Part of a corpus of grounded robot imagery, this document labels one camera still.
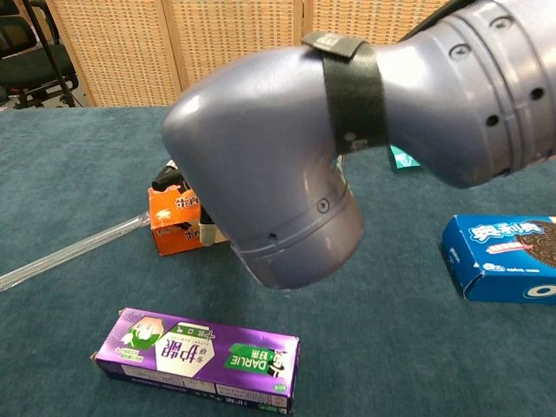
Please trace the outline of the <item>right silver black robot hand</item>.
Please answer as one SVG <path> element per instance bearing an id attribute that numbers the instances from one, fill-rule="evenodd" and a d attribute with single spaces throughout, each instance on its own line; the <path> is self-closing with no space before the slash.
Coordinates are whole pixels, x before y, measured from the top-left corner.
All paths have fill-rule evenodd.
<path id="1" fill-rule="evenodd" d="M 148 197 L 150 229 L 160 255 L 227 240 L 172 160 L 152 181 Z"/>

